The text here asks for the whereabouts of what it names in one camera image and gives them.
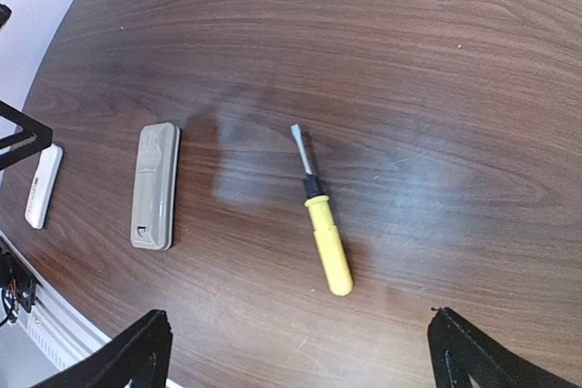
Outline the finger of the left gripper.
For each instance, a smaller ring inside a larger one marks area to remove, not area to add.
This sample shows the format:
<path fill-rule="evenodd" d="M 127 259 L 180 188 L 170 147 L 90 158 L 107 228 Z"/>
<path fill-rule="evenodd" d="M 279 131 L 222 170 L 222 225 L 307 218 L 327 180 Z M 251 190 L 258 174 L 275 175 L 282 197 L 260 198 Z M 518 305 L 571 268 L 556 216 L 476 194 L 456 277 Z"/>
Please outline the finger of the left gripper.
<path fill-rule="evenodd" d="M 1 169 L 42 152 L 53 141 L 53 130 L 34 118 L 1 103 L 1 118 L 15 125 L 17 131 L 1 138 Z"/>

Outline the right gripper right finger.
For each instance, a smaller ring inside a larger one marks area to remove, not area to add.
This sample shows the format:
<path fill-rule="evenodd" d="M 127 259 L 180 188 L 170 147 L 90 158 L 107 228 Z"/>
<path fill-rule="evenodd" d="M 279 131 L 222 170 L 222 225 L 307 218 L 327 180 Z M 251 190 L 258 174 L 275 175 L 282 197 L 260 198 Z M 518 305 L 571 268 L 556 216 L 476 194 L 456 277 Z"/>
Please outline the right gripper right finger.
<path fill-rule="evenodd" d="M 572 387 L 510 352 L 456 311 L 437 308 L 427 327 L 437 387 Z"/>

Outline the yellow handled screwdriver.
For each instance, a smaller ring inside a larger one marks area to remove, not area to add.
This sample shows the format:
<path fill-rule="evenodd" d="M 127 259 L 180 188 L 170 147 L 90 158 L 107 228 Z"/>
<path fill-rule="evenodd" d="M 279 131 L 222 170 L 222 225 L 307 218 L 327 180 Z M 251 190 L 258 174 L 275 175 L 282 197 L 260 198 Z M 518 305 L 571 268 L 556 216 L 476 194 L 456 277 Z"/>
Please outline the yellow handled screwdriver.
<path fill-rule="evenodd" d="M 337 229 L 334 216 L 318 176 L 313 171 L 306 150 L 302 130 L 298 124 L 290 126 L 296 146 L 305 170 L 303 179 L 306 200 L 304 206 L 308 211 L 316 247 L 324 269 L 330 292 L 336 296 L 349 295 L 354 287 L 344 246 Z"/>

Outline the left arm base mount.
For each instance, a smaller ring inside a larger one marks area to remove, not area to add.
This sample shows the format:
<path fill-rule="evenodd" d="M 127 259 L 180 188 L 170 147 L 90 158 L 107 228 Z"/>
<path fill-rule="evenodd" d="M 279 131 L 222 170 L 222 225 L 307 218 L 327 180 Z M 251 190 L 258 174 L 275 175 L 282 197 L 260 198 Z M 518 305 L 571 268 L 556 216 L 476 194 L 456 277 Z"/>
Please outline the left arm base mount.
<path fill-rule="evenodd" d="M 1 239 L 1 326 L 15 323 L 21 312 L 31 313 L 37 280 L 31 270 Z"/>

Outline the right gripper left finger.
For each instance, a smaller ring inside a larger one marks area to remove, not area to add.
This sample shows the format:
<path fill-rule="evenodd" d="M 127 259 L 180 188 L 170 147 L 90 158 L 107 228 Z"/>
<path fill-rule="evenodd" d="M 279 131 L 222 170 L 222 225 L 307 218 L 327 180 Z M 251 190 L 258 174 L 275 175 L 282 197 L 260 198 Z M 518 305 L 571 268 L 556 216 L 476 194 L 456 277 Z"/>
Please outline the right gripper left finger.
<path fill-rule="evenodd" d="M 173 334 L 163 310 L 151 310 L 83 361 L 39 387 L 165 387 Z"/>

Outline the grey remote control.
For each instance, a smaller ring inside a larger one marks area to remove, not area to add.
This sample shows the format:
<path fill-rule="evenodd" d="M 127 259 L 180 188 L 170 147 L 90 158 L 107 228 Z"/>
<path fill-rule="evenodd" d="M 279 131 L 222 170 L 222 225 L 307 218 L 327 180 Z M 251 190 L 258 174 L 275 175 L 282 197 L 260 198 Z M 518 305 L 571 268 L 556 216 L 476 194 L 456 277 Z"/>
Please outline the grey remote control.
<path fill-rule="evenodd" d="M 173 243 L 180 128 L 145 126 L 137 147 L 130 242 L 134 248 L 164 251 Z"/>

